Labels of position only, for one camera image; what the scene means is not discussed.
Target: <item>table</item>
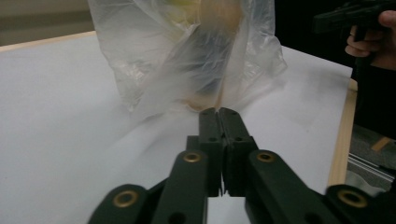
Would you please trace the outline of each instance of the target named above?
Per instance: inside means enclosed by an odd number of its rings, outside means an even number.
[[[116,186],[166,178],[187,135],[198,134],[193,112],[132,128],[94,33],[26,45],[0,49],[0,223],[86,223]],[[232,109],[260,148],[323,193],[345,178],[351,69],[283,52],[289,68],[264,88],[258,80]],[[247,223],[243,202],[210,199],[208,223]]]

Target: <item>white table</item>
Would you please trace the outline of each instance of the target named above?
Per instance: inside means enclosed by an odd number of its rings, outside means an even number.
[[[260,148],[323,193],[351,69],[283,52],[287,71],[234,109]],[[96,36],[0,52],[0,223],[86,223],[115,187],[166,178],[198,134],[192,112],[130,123]],[[248,223],[243,201],[210,199],[208,223]]]

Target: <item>transparent plastic bag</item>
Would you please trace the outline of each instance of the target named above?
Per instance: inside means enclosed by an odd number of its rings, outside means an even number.
[[[89,0],[122,101],[141,119],[230,106],[286,64],[274,0]]]

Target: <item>object inside bag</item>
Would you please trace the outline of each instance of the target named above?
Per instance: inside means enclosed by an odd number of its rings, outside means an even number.
[[[122,101],[144,119],[231,106],[286,64],[274,0],[89,0]]]

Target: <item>human hand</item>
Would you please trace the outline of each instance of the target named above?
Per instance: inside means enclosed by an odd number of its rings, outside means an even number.
[[[378,22],[386,31],[369,30],[364,40],[354,42],[356,26],[352,27],[347,39],[346,53],[355,57],[367,57],[375,53],[372,66],[396,71],[396,11],[384,11]]]

